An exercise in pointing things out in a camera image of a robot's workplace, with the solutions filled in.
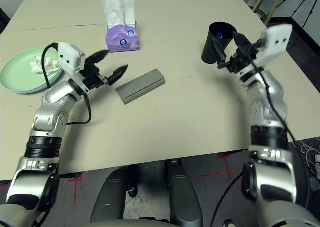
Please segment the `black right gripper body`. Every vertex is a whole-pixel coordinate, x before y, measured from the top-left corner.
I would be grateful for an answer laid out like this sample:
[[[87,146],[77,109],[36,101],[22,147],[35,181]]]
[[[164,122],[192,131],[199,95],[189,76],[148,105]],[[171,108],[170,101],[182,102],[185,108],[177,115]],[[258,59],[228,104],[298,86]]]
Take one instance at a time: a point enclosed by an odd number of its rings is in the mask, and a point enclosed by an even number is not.
[[[219,70],[227,69],[232,74],[238,74],[257,58],[258,52],[259,51],[255,46],[240,46],[237,48],[236,53],[230,57],[228,62],[218,62],[217,68]]]

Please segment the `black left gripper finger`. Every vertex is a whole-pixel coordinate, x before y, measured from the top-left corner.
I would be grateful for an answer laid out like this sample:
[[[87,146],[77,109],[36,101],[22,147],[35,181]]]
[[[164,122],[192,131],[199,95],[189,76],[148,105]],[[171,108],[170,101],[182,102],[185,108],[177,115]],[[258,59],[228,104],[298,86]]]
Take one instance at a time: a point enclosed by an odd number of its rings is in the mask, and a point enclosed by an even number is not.
[[[97,64],[99,62],[101,62],[108,54],[109,54],[109,50],[101,50],[98,51],[94,54],[92,54],[91,56],[89,56],[86,59],[86,63],[87,64]]]
[[[119,79],[122,78],[122,76],[125,74],[127,71],[129,65],[126,64],[124,66],[121,66],[117,68],[110,77],[108,77],[108,85],[113,85],[115,84]]]

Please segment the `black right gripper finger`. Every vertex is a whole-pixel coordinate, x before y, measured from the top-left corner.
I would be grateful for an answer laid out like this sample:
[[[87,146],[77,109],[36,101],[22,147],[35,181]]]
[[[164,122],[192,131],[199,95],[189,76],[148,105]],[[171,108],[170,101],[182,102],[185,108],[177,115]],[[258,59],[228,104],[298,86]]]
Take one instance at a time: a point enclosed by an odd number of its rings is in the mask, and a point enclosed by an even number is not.
[[[252,46],[252,43],[241,33],[233,32],[233,39],[237,46],[237,53],[247,53]]]
[[[223,65],[226,62],[226,54],[220,40],[215,36],[212,37],[212,48],[216,57],[216,62],[218,65]]]

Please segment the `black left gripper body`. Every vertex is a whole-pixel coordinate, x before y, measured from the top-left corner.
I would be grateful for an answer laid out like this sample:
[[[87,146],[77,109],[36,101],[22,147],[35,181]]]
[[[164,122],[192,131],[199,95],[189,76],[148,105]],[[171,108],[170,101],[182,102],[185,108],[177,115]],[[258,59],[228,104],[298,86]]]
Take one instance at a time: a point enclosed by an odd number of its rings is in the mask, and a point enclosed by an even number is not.
[[[80,71],[84,78],[83,83],[89,89],[98,89],[108,84],[108,79],[100,74],[100,69],[93,63],[86,63],[84,69]]]

